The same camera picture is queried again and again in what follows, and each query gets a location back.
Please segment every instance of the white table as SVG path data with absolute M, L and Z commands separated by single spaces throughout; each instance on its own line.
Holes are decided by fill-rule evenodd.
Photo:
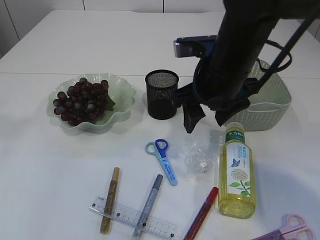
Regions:
M 175 58 L 173 41 L 216 34 L 223 16 L 223 12 L 53 11 L 0 60 L 0 73 L 145 76 L 155 69 L 170 69 L 179 76 L 193 76 L 198 59 Z M 270 39 L 284 45 L 298 26 L 296 20 L 281 20 Z M 260 58 L 271 63 L 277 54 L 267 46 Z M 281 77 L 320 77 L 320 44 L 310 33 L 303 35 L 292 55 L 292 66 Z
M 88 207 L 96 196 L 107 195 L 113 168 L 120 167 L 116 201 L 141 210 L 162 173 L 157 160 L 145 153 L 145 144 L 158 138 L 170 143 L 167 156 L 179 183 L 172 187 L 164 178 L 151 215 L 176 224 L 176 236 L 182 237 L 214 184 L 211 175 L 201 182 L 186 177 L 182 110 L 166 121 L 149 117 L 143 77 L 127 76 L 137 89 L 129 120 L 104 134 L 67 130 L 46 116 L 46 107 L 51 90 L 72 77 L 0 74 L 0 239 L 129 239 L 133 230 L 119 223 L 112 224 L 110 235 L 100 234 L 101 217 Z M 190 80 L 183 77 L 180 85 Z M 302 215 L 320 236 L 320 79 L 284 80 L 293 98 L 284 118 L 271 130 L 246 133 L 254 153 L 256 213 L 240 220 L 211 210 L 197 239 L 253 239 L 280 227 L 288 213 Z M 214 150 L 224 128 L 205 111 L 193 134 Z
M 174 59 L 172 40 L 212 34 L 221 18 L 219 13 L 54 11 L 1 59 L 0 239 L 129 239 L 133 230 L 115 222 L 110 235 L 100 234 L 101 217 L 88 207 L 96 196 L 107 195 L 113 168 L 120 167 L 116 201 L 141 210 L 156 175 L 162 173 L 144 150 L 158 138 L 170 143 L 167 156 L 179 183 L 172 187 L 164 179 L 151 215 L 176 224 L 176 236 L 183 237 L 213 187 L 213 176 L 201 182 L 187 178 L 182 110 L 166 121 L 150 118 L 143 102 L 144 75 L 166 68 L 190 76 L 197 60 Z M 170 24 L 172 29 L 165 28 Z M 295 27 L 294 21 L 281 21 L 272 39 L 283 44 Z M 121 38 L 111 34 L 117 28 Z M 282 75 L 292 77 L 283 79 L 292 95 L 291 107 L 273 129 L 246 133 L 254 153 L 256 213 L 239 220 L 212 210 L 197 239 L 253 239 L 280 227 L 288 213 L 302 215 L 320 236 L 319 52 L 320 44 L 306 33 L 292 52 L 294 64 L 303 67 L 293 65 Z M 262 54 L 271 59 L 267 51 Z M 104 134 L 67 130 L 46 116 L 49 93 L 73 74 L 89 72 L 127 75 L 137 89 L 130 119 Z M 181 77 L 179 85 L 189 81 Z M 192 135 L 207 139 L 216 150 L 224 128 L 208 109 L 205 112 Z

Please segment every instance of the flower illustration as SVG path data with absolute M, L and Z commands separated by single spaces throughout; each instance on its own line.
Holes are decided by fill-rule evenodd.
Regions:
M 242 182 L 248 179 L 248 174 L 242 169 L 234 169 L 231 172 L 231 176 L 233 177 L 234 180 L 242 181 Z
M 250 181 L 246 181 L 248 179 L 248 174 L 242 169 L 234 169 L 231 172 L 231 176 L 234 180 L 239 182 L 233 182 L 229 186 L 233 188 L 237 188 L 238 190 L 242 190 L 242 196 L 251 196 L 250 195 Z

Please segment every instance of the plastic basket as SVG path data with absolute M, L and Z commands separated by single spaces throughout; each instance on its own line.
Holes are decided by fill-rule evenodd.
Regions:
M 261 60 L 261 65 L 269 68 L 269 64 L 265 61 Z M 260 80 L 263 75 L 258 62 L 255 62 L 249 77 Z M 239 122 L 245 131 L 269 130 L 283 117 L 292 98 L 280 76 L 274 73 L 259 93 L 249 97 L 249 100 L 251 102 L 249 108 L 234 115 L 224 126 L 230 122 Z

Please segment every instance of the white wall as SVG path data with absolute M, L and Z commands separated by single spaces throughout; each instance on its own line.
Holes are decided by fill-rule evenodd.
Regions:
M 22 39 L 52 10 L 84 10 L 82 0 L 5 0 Z
M 84 0 L 86 10 L 121 10 L 162 13 L 163 0 Z
M 4 0 L 0 0 L 0 58 L 19 41 Z
M 0 0 L 0 51 L 2 55 L 52 10 L 84 9 L 150 13 L 162 13 L 163 11 L 165 13 L 225 11 L 223 0 Z M 312 24 L 309 32 L 320 41 L 319 28 L 320 19 Z
M 165 13 L 224 12 L 223 0 L 164 0 Z

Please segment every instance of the butterfly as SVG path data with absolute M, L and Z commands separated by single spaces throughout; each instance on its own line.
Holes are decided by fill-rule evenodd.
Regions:
M 236 161 L 235 159 L 233 159 L 233 163 L 232 163 L 232 165 L 231 165 L 230 168 L 238 167 L 239 164 L 240 164 L 240 160 L 239 160 L 239 161 Z

